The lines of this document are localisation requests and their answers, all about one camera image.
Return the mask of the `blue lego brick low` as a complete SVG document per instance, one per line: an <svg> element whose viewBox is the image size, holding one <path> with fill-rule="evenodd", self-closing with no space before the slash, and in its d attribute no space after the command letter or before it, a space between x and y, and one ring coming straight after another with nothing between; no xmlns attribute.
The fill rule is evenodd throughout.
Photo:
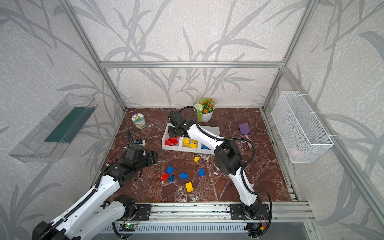
<svg viewBox="0 0 384 240"><path fill-rule="evenodd" d="M175 176L170 175L169 178L168 178L168 181L173 183L175 181Z"/></svg>

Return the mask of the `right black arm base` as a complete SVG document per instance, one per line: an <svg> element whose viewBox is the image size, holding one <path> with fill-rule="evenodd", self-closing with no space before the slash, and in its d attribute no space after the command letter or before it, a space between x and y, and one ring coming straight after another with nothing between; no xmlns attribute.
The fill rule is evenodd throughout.
<svg viewBox="0 0 384 240"><path fill-rule="evenodd" d="M270 206L265 203L258 204L256 208L240 204L230 204L226 208L231 220L269 220L272 211Z"/></svg>

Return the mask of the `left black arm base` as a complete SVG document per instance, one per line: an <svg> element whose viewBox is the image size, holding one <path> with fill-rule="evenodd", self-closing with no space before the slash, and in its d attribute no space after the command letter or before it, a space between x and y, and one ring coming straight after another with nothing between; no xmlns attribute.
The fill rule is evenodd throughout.
<svg viewBox="0 0 384 240"><path fill-rule="evenodd" d="M123 219L130 221L148 221L151 214L151 204L136 204L135 200L126 195L120 195L116 200L125 207Z"/></svg>

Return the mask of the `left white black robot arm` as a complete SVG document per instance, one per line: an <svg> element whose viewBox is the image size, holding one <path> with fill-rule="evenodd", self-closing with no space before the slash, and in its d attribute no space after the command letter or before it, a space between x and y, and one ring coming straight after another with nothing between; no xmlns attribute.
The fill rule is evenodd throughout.
<svg viewBox="0 0 384 240"><path fill-rule="evenodd" d="M139 211L135 201L126 195L95 212L137 172L158 162L158 154L148 151L143 141L133 141L130 133L127 144L123 154L100 172L95 185L75 204L51 222L41 222L34 228L34 240L90 240L111 223L136 217Z"/></svg>

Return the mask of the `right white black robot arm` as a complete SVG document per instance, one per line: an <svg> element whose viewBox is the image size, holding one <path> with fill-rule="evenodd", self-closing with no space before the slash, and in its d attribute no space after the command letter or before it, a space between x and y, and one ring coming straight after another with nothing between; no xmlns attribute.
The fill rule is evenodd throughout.
<svg viewBox="0 0 384 240"><path fill-rule="evenodd" d="M218 168L230 177L239 193L245 215L250 220L255 219L262 207L259 195L268 192L255 192L245 173L245 169L256 156L255 144L246 138L223 138L206 131L200 126L197 113L193 106L172 112L169 115L172 125L168 127L170 137L188 137L213 150ZM243 163L237 141L248 142L252 147L252 155L246 163Z"/></svg>

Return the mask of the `left white bin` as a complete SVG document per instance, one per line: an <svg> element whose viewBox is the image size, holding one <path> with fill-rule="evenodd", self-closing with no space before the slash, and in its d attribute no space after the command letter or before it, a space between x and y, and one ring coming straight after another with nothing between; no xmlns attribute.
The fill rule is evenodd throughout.
<svg viewBox="0 0 384 240"><path fill-rule="evenodd" d="M184 140L183 137L177 137L176 138L176 140L177 140L176 145L174 145L172 142L169 142L169 145L167 144L171 138L169 135L169 131L168 131L168 127L171 125L172 125L171 123L167 123L167 125L165 127L165 131L164 131L164 134L162 137L162 149L163 150L169 150L169 151L181 151L182 147L183 147L183 140Z"/></svg>

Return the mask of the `white bin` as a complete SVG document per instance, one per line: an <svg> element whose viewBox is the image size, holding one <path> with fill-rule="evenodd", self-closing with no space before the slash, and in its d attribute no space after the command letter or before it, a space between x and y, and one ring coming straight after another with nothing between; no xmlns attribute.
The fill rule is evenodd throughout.
<svg viewBox="0 0 384 240"><path fill-rule="evenodd" d="M201 144L199 141L189 138L188 136L180 137L180 150L188 153L198 153Z"/></svg>
<svg viewBox="0 0 384 240"><path fill-rule="evenodd" d="M210 126L201 126L203 131L206 133L209 133L211 136L219 136L220 135L220 128L219 127L210 127ZM211 148L213 146L213 142L215 141L212 138L207 137L204 134L200 134L199 137L199 143L201 146L199 147L199 152L201 154L206 154L206 155L213 155L214 154L214 149ZM202 149L202 145L205 145L209 148L209 150Z"/></svg>
<svg viewBox="0 0 384 240"><path fill-rule="evenodd" d="M169 135L169 131L168 131L168 127L171 125L172 125L171 123L167 123L167 125L165 127L165 131L164 131L164 134L162 137L162 149L163 150L169 150L169 151L181 151L182 147L183 147L183 140L184 140L183 137L177 137L176 138L176 140L177 140L176 145L174 145L172 142L169 142L169 145L167 144L171 138Z"/></svg>

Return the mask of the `middle white bin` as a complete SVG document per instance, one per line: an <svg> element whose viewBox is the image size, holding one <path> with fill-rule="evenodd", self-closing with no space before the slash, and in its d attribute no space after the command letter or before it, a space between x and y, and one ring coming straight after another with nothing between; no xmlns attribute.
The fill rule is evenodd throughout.
<svg viewBox="0 0 384 240"><path fill-rule="evenodd" d="M180 137L180 150L188 153L198 153L201 144L199 141L189 138L188 136Z"/></svg>

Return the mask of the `white potted flower plant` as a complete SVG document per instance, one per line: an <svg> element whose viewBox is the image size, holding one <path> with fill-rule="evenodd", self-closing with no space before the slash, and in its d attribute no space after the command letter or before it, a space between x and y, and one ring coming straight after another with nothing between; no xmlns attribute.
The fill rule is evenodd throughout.
<svg viewBox="0 0 384 240"><path fill-rule="evenodd" d="M198 112L197 116L199 123L206 123L212 118L215 105L216 102L214 98L205 98L202 95L198 96L197 103L194 107Z"/></svg>

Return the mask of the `right white bin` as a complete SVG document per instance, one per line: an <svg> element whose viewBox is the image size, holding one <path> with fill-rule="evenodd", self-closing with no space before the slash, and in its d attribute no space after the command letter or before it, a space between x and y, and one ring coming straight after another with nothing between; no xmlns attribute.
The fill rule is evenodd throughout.
<svg viewBox="0 0 384 240"><path fill-rule="evenodd" d="M220 128L219 127L210 127L210 126L201 126L203 131L206 133L209 133L211 136L219 136L220 135ZM199 152L201 154L206 154L206 155L213 155L214 154L214 149L211 148L213 146L213 142L215 141L212 138L207 137L204 134L200 134L199 137L199 143L201 146L199 147ZM205 145L209 148L209 150L202 149L202 145Z"/></svg>

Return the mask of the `purple pink scoop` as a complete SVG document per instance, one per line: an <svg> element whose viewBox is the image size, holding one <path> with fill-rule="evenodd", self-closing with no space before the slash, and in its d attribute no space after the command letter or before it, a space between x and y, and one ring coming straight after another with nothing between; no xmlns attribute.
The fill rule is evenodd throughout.
<svg viewBox="0 0 384 240"><path fill-rule="evenodd" d="M248 134L250 133L250 127L249 127L249 124L248 123L241 123L239 124L239 130L241 132L242 135L245 136L246 139L250 139Z"/></svg>

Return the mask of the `green circuit board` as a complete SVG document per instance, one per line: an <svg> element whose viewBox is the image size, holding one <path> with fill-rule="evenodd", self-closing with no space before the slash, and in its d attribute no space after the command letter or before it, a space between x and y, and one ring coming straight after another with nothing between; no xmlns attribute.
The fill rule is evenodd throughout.
<svg viewBox="0 0 384 240"><path fill-rule="evenodd" d="M135 232L138 227L138 224L119 224L118 232L119 233L128 233Z"/></svg>

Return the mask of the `green mat in shelf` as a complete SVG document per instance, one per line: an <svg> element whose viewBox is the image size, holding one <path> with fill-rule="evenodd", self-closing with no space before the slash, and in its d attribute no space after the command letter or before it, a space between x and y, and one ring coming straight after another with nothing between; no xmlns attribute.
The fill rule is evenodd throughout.
<svg viewBox="0 0 384 240"><path fill-rule="evenodd" d="M85 117L87 108L75 107L59 123L59 125L48 135L45 143L67 143L70 144L81 129L82 117Z"/></svg>

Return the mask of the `pink item in basket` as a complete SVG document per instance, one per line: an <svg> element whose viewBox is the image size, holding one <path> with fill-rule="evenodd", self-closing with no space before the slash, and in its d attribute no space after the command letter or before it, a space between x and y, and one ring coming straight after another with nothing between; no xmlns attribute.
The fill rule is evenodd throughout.
<svg viewBox="0 0 384 240"><path fill-rule="evenodd" d="M302 159L304 157L303 152L297 147L288 149L291 158Z"/></svg>

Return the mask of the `clear plastic wall shelf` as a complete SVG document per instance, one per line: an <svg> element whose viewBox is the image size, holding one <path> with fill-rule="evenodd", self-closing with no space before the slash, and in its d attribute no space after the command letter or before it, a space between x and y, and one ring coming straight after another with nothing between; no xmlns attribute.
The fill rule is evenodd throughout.
<svg viewBox="0 0 384 240"><path fill-rule="evenodd" d="M96 99L91 96L67 94L55 108L11 150L9 155L23 163L58 162L71 143L45 143L45 139L75 107L87 108L85 112L86 116L81 118L81 120L84 121L84 123L81 123L82 129L98 107L98 104Z"/></svg>

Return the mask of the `aluminium front rail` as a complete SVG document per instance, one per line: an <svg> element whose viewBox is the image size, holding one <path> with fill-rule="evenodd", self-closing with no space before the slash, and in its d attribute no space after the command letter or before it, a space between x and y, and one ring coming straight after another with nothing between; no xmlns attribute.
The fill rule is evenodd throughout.
<svg viewBox="0 0 384 240"><path fill-rule="evenodd" d="M154 223L176 222L222 222L248 221L231 220L226 208L231 203L152 203L148 221ZM270 206L271 218L267 221L313 222L315 217L307 202L274 202ZM73 213L66 211L62 217L71 227L82 227L86 222L95 220L101 224L110 224L122 219L125 207L120 202L112 202L105 209L78 209Z"/></svg>

